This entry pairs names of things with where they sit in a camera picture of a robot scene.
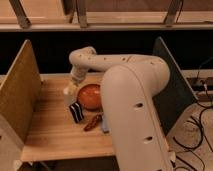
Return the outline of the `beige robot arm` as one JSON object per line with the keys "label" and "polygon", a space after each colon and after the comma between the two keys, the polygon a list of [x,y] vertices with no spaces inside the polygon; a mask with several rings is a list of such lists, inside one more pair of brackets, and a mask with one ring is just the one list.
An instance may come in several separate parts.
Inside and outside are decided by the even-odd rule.
{"label": "beige robot arm", "polygon": [[70,53],[71,79],[104,73],[101,101],[120,171],[173,171],[153,97],[169,82],[166,62],[151,55],[99,55],[93,47]]}

